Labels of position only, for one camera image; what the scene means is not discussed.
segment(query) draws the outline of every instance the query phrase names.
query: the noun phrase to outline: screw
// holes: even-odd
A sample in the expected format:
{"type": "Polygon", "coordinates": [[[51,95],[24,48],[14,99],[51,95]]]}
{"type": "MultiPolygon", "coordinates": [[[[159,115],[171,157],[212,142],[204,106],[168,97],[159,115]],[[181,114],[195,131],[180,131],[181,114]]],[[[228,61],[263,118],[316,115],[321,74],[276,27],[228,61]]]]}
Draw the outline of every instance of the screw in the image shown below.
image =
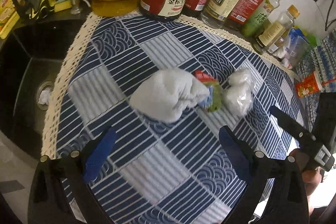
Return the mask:
{"type": "Polygon", "coordinates": [[[264,157],[265,154],[264,154],[263,152],[261,152],[261,151],[257,151],[257,152],[255,153],[255,155],[256,155],[257,158],[260,158],[260,159],[261,159],[261,158],[264,157]]]}
{"type": "Polygon", "coordinates": [[[45,162],[45,161],[47,161],[47,159],[48,159],[48,156],[44,155],[40,158],[40,161],[45,162]]]}
{"type": "Polygon", "coordinates": [[[74,150],[71,152],[70,154],[71,158],[76,158],[79,156],[79,151],[78,150],[74,150]]]}
{"type": "Polygon", "coordinates": [[[289,156],[287,159],[288,159],[289,162],[295,162],[295,159],[292,156],[289,156]]]}

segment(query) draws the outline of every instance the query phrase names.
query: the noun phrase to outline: blue and white tablecloth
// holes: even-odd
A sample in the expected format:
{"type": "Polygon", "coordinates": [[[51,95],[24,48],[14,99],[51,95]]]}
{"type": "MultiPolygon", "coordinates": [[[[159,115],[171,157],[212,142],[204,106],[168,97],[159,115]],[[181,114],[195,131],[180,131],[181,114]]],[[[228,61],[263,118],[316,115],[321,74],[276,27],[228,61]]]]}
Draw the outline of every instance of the blue and white tablecloth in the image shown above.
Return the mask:
{"type": "MultiPolygon", "coordinates": [[[[293,79],[285,72],[212,33],[139,15],[103,18],[63,99],[58,156],[81,150],[112,126],[116,145],[90,186],[115,223],[216,223],[246,185],[221,148],[219,128],[228,125],[253,149],[284,159],[297,144],[268,109],[276,105],[304,124],[303,106],[293,90],[293,79]],[[214,113],[188,109],[179,121],[166,124],[129,106],[144,80],[172,67],[207,71],[223,88],[236,69],[251,69],[256,82],[253,110],[238,118],[225,107],[214,113]]],[[[269,180],[263,199],[271,186],[269,180]]]]}
{"type": "MultiPolygon", "coordinates": [[[[322,82],[336,77],[336,29],[334,29],[320,46],[312,49],[297,65],[298,75],[303,80],[315,70],[319,72],[322,82]]],[[[336,92],[336,82],[323,86],[322,92],[336,92]]],[[[311,131],[316,119],[320,93],[310,94],[304,98],[308,128],[311,131]]]]}

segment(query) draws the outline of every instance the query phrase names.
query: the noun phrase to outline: dish towel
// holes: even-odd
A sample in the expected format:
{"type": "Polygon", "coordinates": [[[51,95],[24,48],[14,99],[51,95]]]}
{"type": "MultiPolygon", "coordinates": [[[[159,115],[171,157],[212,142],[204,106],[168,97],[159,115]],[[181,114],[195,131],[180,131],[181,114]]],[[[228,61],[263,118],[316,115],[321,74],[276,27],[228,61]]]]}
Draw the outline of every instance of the dish towel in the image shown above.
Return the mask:
{"type": "Polygon", "coordinates": [[[178,68],[162,69],[139,86],[130,105],[155,120],[172,123],[208,96],[209,89],[192,74],[178,68]]]}

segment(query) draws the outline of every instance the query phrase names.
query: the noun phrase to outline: black sink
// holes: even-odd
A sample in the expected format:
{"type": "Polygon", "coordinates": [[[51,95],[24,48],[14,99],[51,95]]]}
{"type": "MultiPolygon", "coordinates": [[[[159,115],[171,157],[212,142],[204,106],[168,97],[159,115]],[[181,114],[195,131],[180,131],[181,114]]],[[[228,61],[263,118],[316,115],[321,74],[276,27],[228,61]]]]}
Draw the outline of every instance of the black sink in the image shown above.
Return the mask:
{"type": "Polygon", "coordinates": [[[47,106],[38,103],[61,68],[82,20],[62,20],[15,29],[0,50],[0,130],[39,159],[47,106]]]}

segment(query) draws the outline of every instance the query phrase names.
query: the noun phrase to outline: sink drain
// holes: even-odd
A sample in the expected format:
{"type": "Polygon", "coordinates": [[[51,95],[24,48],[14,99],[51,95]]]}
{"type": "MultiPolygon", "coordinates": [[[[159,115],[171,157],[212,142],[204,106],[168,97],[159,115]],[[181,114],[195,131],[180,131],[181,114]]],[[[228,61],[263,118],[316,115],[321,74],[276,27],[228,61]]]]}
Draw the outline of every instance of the sink drain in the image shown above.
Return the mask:
{"type": "Polygon", "coordinates": [[[38,108],[41,109],[41,110],[47,110],[48,109],[48,105],[41,105],[39,103],[39,99],[40,99],[40,95],[41,95],[42,91],[44,91],[48,88],[50,88],[50,91],[52,91],[54,89],[54,83],[52,81],[43,82],[39,86],[39,88],[37,89],[37,92],[36,92],[36,96],[35,96],[36,104],[37,104],[38,108]]]}

